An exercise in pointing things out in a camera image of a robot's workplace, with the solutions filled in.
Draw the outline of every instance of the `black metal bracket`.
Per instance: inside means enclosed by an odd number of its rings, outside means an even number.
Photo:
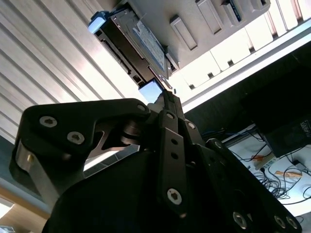
[[[63,208],[72,209],[64,207],[64,200],[75,205],[71,199],[86,195],[96,209],[96,201],[90,199],[101,191],[109,198],[117,195],[118,201],[123,197],[119,208],[127,205],[122,212],[142,225],[151,208],[154,218],[161,215],[166,224],[178,225],[178,232],[183,226],[203,229],[205,222],[218,222],[216,229],[239,233],[301,232],[298,221],[220,141],[205,144],[197,127],[185,119],[176,96],[164,91],[156,104],[162,104],[156,112],[134,99],[31,107],[21,119],[10,171],[54,207],[55,225],[62,221],[57,216]],[[141,145],[140,151],[119,164],[135,178],[120,177],[116,164],[84,179],[87,158],[130,144]],[[114,178],[123,186],[109,180]],[[103,180],[109,190],[97,185]],[[84,185],[93,193],[87,193]],[[75,190],[83,196],[74,197]],[[113,204],[108,210],[116,213]],[[99,218],[102,222],[107,216]]]

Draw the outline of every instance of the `wooden surface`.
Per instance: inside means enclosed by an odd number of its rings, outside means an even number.
[[[41,233],[45,222],[46,219],[18,204],[0,219],[0,225],[12,226],[17,233]]]
[[[14,203],[11,210],[0,219],[0,225],[12,226],[17,233],[42,232],[49,214],[2,187],[0,187],[0,197]]]

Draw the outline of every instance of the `metal ceiling panel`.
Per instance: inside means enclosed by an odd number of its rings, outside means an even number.
[[[0,0],[0,135],[14,143],[32,105],[137,98],[130,77],[88,32],[95,0]]]

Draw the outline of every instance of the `hard drive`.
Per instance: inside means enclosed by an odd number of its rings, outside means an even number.
[[[173,66],[166,57],[167,52],[131,8],[98,12],[89,30],[139,87],[155,78],[163,88],[172,89],[167,80]]]

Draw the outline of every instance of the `hard drive label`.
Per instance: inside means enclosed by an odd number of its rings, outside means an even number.
[[[160,43],[153,35],[153,33],[148,30],[141,21],[137,23],[137,28],[133,28],[133,33],[139,38],[144,47],[149,51],[151,56],[161,70],[165,71],[165,56]]]

